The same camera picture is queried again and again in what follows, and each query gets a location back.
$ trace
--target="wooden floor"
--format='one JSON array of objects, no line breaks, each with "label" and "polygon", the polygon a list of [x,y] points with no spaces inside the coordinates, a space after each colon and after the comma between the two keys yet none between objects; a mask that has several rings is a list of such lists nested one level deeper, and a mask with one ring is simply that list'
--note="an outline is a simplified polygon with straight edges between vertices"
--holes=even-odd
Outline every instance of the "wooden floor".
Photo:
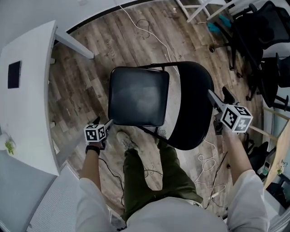
[{"label": "wooden floor", "polygon": [[[152,1],[126,9],[134,22],[141,20],[138,26],[148,29],[156,34],[169,48],[172,61],[195,61],[203,65],[211,74],[215,92],[222,97],[221,89],[227,86],[239,99],[241,105],[247,106],[252,112],[253,125],[260,127],[261,97],[256,96],[252,102],[245,101],[248,88],[244,79],[238,79],[228,68],[228,52],[219,48],[210,53],[208,46],[221,42],[221,35],[212,35],[206,24],[195,23],[205,21],[201,12],[191,23],[186,22],[182,11],[172,0]],[[101,122],[106,122],[109,78],[113,68],[117,66],[140,66],[150,63],[164,63],[169,60],[166,48],[156,38],[134,27],[128,16],[122,10],[107,14],[85,26],[82,26],[72,36],[94,52],[95,58],[88,60],[71,49],[58,44],[53,49],[56,63],[50,67],[49,84],[49,113],[50,120],[56,122],[51,129],[52,137],[59,148],[71,139],[77,131],[101,116]],[[237,70],[243,73],[243,62],[237,56]],[[168,68],[170,74],[169,97],[166,112],[166,130],[170,135],[177,120],[180,105],[180,80],[173,68]],[[119,129],[127,131],[140,148],[140,157],[146,169],[162,172],[158,149],[153,138],[135,127],[114,126],[110,131],[107,148],[101,157],[108,162],[112,171],[123,175],[124,150],[116,140]],[[257,145],[261,143],[261,136],[250,131]],[[207,205],[211,193],[214,174],[218,164],[226,152],[222,137],[215,136],[213,126],[209,128],[206,140],[214,143],[218,149],[215,157],[217,165],[210,171],[203,173],[197,180],[207,184],[196,183],[197,192],[203,196],[203,205]],[[70,155],[68,162],[76,173],[82,168],[85,159],[85,142],[83,141]],[[202,164],[198,155],[203,154],[209,158],[214,154],[212,145],[203,142],[199,147],[190,151],[178,150],[181,167],[195,180],[201,170]],[[226,190],[221,192],[215,202],[226,206],[226,197],[232,187],[230,171],[226,168],[227,159],[220,169],[216,185],[225,184]],[[108,171],[105,164],[100,161],[101,187],[107,204],[122,212],[120,183]],[[162,178],[158,173],[148,173],[146,181],[152,189],[162,188]],[[225,208],[210,203],[208,210],[217,215],[224,215]]]}]

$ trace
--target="wrist strap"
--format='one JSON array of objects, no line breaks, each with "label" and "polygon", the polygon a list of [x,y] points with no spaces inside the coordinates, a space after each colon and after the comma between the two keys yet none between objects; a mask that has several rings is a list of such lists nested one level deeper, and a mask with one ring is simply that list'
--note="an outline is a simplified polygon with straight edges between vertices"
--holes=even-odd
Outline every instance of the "wrist strap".
[{"label": "wrist strap", "polygon": [[94,150],[98,155],[100,155],[100,148],[98,148],[96,146],[88,145],[86,147],[86,154],[87,154],[88,150]]}]

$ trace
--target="black tablet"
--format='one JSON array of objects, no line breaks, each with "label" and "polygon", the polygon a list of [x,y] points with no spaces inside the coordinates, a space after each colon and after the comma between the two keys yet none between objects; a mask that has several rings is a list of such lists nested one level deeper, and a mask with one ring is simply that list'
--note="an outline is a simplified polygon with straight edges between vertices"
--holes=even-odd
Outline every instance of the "black tablet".
[{"label": "black tablet", "polygon": [[20,70],[21,70],[21,61],[17,61],[9,65],[8,67],[8,88],[9,89],[19,88]]}]

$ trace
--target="white cable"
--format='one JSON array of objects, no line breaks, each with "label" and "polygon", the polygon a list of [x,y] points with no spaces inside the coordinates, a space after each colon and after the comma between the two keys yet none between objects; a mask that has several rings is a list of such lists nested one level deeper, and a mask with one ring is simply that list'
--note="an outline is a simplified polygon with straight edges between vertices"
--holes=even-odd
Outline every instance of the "white cable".
[{"label": "white cable", "polygon": [[[198,156],[198,160],[201,161],[202,171],[201,171],[201,173],[199,174],[199,176],[195,179],[194,183],[195,183],[195,184],[204,184],[206,189],[211,189],[211,190],[213,190],[214,188],[217,188],[217,187],[221,187],[221,186],[223,186],[223,188],[217,192],[217,193],[220,193],[221,191],[223,191],[223,190],[226,188],[226,185],[224,185],[224,184],[220,184],[220,185],[214,186],[215,183],[216,183],[216,179],[215,179],[214,182],[213,182],[213,186],[210,187],[210,188],[207,187],[207,184],[206,184],[206,183],[197,181],[198,178],[201,176],[202,173],[204,173],[204,172],[208,172],[208,171],[210,171],[211,169],[213,169],[213,167],[216,165],[216,161],[215,161],[213,158],[218,154],[218,150],[217,150],[215,144],[210,143],[210,142],[208,142],[208,141],[206,141],[206,140],[204,140],[204,141],[207,142],[207,143],[209,143],[209,144],[211,144],[212,146],[214,146],[215,154],[214,154],[212,157],[208,158],[208,159],[205,159],[205,158],[204,158],[204,155],[199,155],[199,156]],[[207,169],[207,170],[204,170],[205,164],[206,164],[207,162],[209,162],[209,161],[213,161],[213,165],[212,165],[212,167],[209,168],[209,169]]]},{"label": "white cable", "polygon": [[[142,28],[140,28],[140,27],[137,27],[136,24],[133,22],[132,18],[130,17],[130,15],[128,14],[128,12],[125,11],[125,13],[128,15],[128,17],[129,17],[129,19],[131,20],[132,24],[133,24],[136,28],[138,28],[138,29],[140,29],[140,30],[142,30],[142,31],[145,31],[145,32],[147,32],[147,33],[153,35],[153,36],[154,36],[154,37],[155,37],[155,38],[156,38],[156,39],[157,39],[157,40],[158,40],[158,41],[159,41],[159,42],[160,42],[164,47],[166,47],[169,61],[172,62],[172,61],[171,61],[170,54],[169,54],[168,47],[167,47],[167,46],[166,46],[166,45],[165,45],[165,44],[164,44],[160,39],[158,39],[158,37],[157,37],[156,35],[154,35],[152,32],[147,31],[147,30],[145,30],[145,29],[142,29]],[[177,74],[179,75],[179,72],[177,71],[176,67],[173,66],[173,68],[176,70]]]}]

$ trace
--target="olive green pants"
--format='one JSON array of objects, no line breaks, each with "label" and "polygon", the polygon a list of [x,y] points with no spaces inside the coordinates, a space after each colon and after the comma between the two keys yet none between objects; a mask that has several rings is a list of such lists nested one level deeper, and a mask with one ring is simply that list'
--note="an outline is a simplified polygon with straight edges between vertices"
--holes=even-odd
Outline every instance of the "olive green pants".
[{"label": "olive green pants", "polygon": [[175,148],[162,141],[159,142],[158,148],[163,170],[163,188],[159,191],[153,191],[148,187],[145,181],[144,166],[138,152],[135,149],[125,152],[125,212],[122,216],[125,221],[148,203],[165,197],[190,199],[198,203],[203,200],[197,195],[193,181],[181,169]]}]

